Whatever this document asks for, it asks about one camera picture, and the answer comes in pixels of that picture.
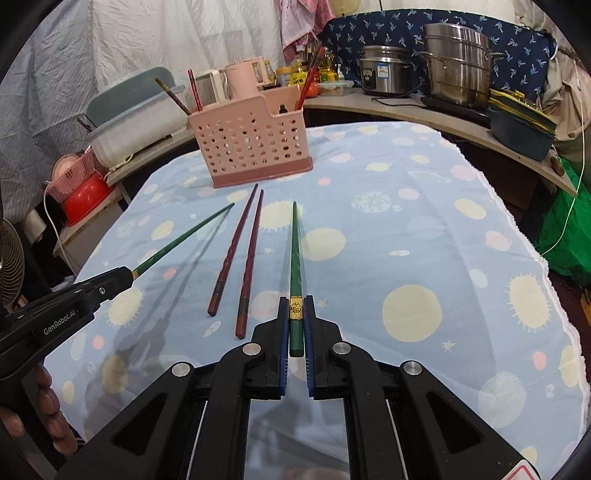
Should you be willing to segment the operator left hand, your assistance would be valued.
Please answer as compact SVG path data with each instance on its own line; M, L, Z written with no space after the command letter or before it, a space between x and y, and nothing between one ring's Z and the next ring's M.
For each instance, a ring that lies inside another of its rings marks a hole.
M46 416L46 430L52 438L53 446L65 456L73 455L78 448L78 443L60 410L58 397L51 388L51 375L41 364L33 369L33 373L39 387L38 407ZM25 434L23 422L11 410L1 407L1 421L11 437L20 438Z

